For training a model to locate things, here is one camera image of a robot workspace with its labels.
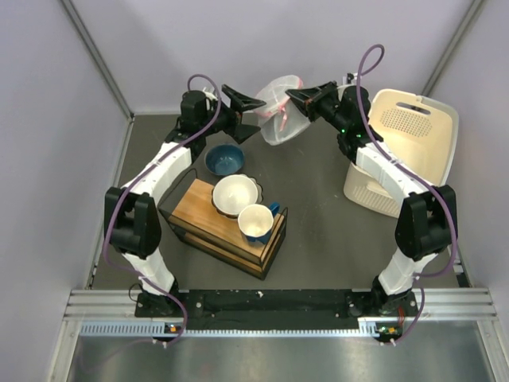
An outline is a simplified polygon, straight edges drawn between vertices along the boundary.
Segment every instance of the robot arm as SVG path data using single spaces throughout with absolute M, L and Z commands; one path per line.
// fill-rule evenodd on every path
M 237 143 L 242 143 L 259 131 L 256 126 L 242 124 L 242 117 L 245 111 L 261 107 L 265 102 L 242 95 L 227 85 L 223 85 L 222 90 L 230 98 L 231 106 L 222 104 L 217 120 L 203 135 L 175 150 L 163 161 L 161 158 L 165 153 L 199 131 L 216 112 L 218 103 L 214 95 L 200 91 L 189 91 L 183 95 L 181 117 L 176 127 L 143 171 L 154 165 L 155 168 L 130 191 L 115 221 L 110 244 L 142 275 L 142 288 L 149 294 L 161 296 L 161 292 L 146 280 L 168 292 L 177 289 L 175 277 L 166 267 L 159 251 L 161 226 L 157 217 L 157 205 L 165 191 L 200 155 L 208 135 L 224 131 Z M 105 234 L 123 189 L 131 182 L 122 188 L 111 187 L 107 191 L 104 210 Z
M 310 89 L 288 90 L 286 93 L 311 121 L 323 117 L 333 125 L 339 132 L 337 140 L 341 152 L 377 180 L 401 206 L 395 231 L 398 248 L 387 268 L 375 278 L 371 291 L 373 305 L 381 312 L 387 312 L 396 308 L 399 300 L 408 295 L 414 276 L 451 244 L 452 238 L 445 214 L 431 192 L 394 165 L 404 166 L 371 127 L 379 146 L 390 159 L 382 155 L 367 135 L 360 117 L 355 86 L 341 90 L 341 100 L 336 82 Z M 361 105 L 367 114 L 371 104 L 364 88 L 361 88 Z M 435 189 L 448 205 L 457 226 L 453 189 L 447 185 Z

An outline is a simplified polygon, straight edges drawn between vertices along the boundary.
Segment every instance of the white bowl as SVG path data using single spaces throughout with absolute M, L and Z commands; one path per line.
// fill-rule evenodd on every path
M 256 184 L 246 175 L 230 175 L 221 179 L 212 191 L 214 206 L 223 214 L 238 216 L 258 199 Z

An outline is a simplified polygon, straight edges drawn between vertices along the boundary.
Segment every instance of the blue mug handle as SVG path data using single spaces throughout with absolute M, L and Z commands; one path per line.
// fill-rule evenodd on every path
M 275 201 L 273 204 L 271 204 L 269 206 L 269 210 L 270 210 L 270 212 L 272 212 L 272 217 L 275 217 L 278 214 L 279 208 L 280 208 L 280 206 L 277 201 Z

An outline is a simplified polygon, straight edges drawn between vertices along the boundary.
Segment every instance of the blue bowl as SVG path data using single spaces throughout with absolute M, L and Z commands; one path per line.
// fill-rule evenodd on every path
M 232 175 L 244 166 L 244 153 L 237 146 L 219 145 L 205 155 L 205 165 L 215 175 Z

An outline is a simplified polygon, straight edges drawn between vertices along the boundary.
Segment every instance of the wooden box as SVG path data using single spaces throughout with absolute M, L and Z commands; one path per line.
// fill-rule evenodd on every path
M 213 185 L 196 179 L 169 217 L 169 225 L 185 243 L 259 279 L 264 279 L 286 235 L 286 216 L 274 218 L 272 236 L 249 244 L 237 220 L 220 215 L 212 204 Z

